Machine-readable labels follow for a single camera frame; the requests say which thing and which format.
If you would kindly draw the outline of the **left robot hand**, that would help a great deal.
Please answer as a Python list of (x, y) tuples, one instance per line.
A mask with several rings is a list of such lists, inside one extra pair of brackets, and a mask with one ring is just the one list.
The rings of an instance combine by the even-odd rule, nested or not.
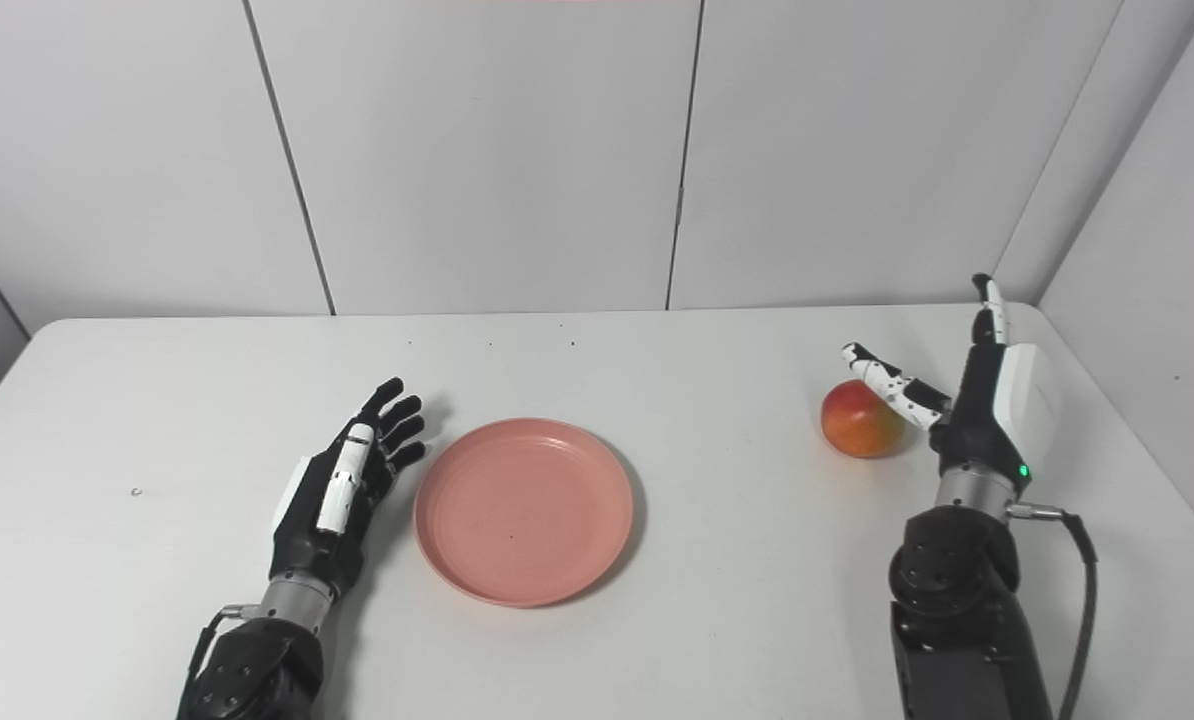
[(425, 455), (421, 398), (402, 379), (374, 390), (328, 447), (306, 460), (273, 527), (269, 579), (303, 576), (347, 593), (365, 564), (374, 511), (402, 470)]

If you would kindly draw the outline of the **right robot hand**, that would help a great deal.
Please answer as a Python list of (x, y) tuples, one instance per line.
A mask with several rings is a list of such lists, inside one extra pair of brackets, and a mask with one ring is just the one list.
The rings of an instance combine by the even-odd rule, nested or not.
[(861, 343), (848, 343), (841, 356), (890, 410), (929, 433), (940, 473), (984, 469), (1021, 497), (1054, 437), (1057, 381), (1041, 347), (1010, 341), (998, 283), (989, 273), (975, 273), (972, 284), (978, 310), (955, 395), (903, 373)]

